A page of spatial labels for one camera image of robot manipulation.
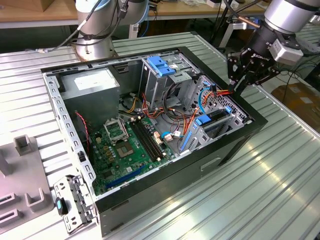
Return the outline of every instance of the green circuit board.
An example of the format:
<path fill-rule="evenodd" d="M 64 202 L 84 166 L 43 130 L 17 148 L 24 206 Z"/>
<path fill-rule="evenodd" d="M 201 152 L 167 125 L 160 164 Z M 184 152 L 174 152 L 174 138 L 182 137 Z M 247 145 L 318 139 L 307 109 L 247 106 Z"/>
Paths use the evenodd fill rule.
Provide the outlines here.
<path fill-rule="evenodd" d="M 150 120 L 144 118 L 141 123 L 148 128 L 152 139 L 155 141 L 153 137 L 155 128 Z M 116 180 L 122 177 L 128 178 L 125 181 L 127 182 L 137 175 L 144 174 L 174 158 L 170 148 L 165 145 L 164 149 L 161 150 L 162 153 L 165 153 L 165 156 L 160 161 L 152 161 L 128 122 L 124 123 L 124 128 L 127 131 L 128 139 L 127 141 L 120 141 L 120 143 L 117 142 L 116 145 L 111 144 L 105 128 L 90 134 L 93 145 L 93 160 L 91 164 L 96 174 L 96 179 L 92 186 L 97 196 L 112 189 L 112 187 L 106 186 L 110 183 L 115 183 Z"/>

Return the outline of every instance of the blue cable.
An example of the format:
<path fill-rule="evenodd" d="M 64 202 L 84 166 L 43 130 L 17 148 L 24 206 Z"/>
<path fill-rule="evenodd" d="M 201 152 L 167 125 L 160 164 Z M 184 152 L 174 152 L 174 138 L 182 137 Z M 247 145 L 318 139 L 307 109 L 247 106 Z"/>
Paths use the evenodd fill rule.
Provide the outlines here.
<path fill-rule="evenodd" d="M 168 134 L 171 134 L 171 132 L 169 132 L 169 131 L 165 131 L 164 133 L 162 133 L 161 138 L 164 138 L 164 137 L 165 137 L 165 135 L 168 135 Z"/>
<path fill-rule="evenodd" d="M 147 33 L 148 28 L 149 28 L 149 18 L 146 19 L 146 28 L 145 28 L 145 31 L 144 31 L 144 33 L 141 35 L 140 38 L 142 38 L 142 37 Z"/>
<path fill-rule="evenodd" d="M 205 110 L 204 110 L 204 108 L 202 107 L 201 96 L 202 96 L 202 93 L 203 93 L 205 90 L 210 90 L 210 88 L 209 88 L 209 87 L 206 87 L 206 88 L 202 89 L 202 91 L 201 91 L 200 94 L 199 94 L 199 98 L 198 98 L 199 108 L 200 108 L 200 110 L 201 110 L 203 113 L 205 113 Z"/>

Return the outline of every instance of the motherboard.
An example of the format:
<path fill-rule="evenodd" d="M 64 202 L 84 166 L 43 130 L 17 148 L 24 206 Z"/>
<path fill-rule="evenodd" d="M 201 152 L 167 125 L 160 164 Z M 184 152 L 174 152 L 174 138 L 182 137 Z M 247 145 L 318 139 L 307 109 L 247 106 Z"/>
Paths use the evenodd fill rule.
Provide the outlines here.
<path fill-rule="evenodd" d="M 95 194 L 101 195 L 114 187 L 144 174 L 175 156 L 146 117 L 139 122 L 115 120 L 90 134 L 92 140 L 92 166 L 96 174 L 93 182 Z M 117 136 L 127 136 L 114 141 Z"/>

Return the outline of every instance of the ram slot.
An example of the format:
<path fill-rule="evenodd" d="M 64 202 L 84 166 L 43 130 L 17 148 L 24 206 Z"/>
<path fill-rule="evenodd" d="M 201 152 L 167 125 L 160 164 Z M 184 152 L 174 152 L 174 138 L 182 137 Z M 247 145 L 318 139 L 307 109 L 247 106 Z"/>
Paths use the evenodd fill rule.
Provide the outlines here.
<path fill-rule="evenodd" d="M 130 123 L 130 126 L 153 162 L 164 157 L 157 144 L 141 122 L 132 122 Z"/>

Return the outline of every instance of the wooden table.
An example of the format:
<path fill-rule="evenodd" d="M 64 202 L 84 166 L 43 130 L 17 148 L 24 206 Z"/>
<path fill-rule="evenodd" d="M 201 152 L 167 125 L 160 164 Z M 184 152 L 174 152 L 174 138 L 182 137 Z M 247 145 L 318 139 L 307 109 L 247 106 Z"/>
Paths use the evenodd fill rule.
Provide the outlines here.
<path fill-rule="evenodd" d="M 160 2 L 157 7 L 157 20 L 215 18 L 218 7 L 206 4 L 189 6 L 181 1 Z M 254 5 L 242 12 L 243 15 L 258 16 L 264 9 Z M 155 19 L 155 13 L 149 11 L 149 20 Z M 77 10 L 73 0 L 55 0 L 45 12 L 4 6 L 0 10 L 0 29 L 77 25 Z"/>

